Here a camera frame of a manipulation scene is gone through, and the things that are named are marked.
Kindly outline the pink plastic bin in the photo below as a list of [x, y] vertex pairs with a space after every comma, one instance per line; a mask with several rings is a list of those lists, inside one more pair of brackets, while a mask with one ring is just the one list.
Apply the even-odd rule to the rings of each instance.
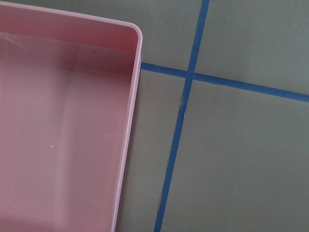
[[141, 46], [133, 23], [1, 2], [1, 231], [115, 230]]

